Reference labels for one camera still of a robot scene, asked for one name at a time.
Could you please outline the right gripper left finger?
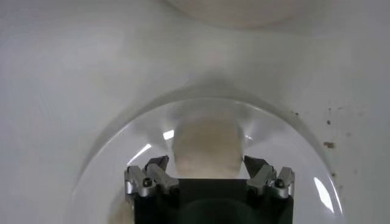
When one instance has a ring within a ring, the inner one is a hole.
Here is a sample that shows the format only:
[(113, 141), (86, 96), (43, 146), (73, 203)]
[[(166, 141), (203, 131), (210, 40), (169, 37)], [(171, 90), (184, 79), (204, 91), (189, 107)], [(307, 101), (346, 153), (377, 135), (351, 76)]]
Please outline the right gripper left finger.
[(124, 171), (125, 195), (127, 197), (152, 197), (159, 189), (163, 194), (179, 193), (179, 180), (169, 176), (166, 168), (168, 156), (151, 158), (141, 169), (139, 166), (128, 166)]

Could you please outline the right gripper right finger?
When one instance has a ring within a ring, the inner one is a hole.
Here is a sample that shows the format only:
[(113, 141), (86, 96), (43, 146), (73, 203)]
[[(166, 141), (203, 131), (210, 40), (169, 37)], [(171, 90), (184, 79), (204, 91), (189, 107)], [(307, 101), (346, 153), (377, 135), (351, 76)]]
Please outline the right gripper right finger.
[(294, 197), (295, 173), (290, 167), (282, 167), (280, 172), (266, 160), (244, 156), (244, 165), (250, 178), (247, 187), (255, 191), (256, 196), (271, 194), (274, 198)]

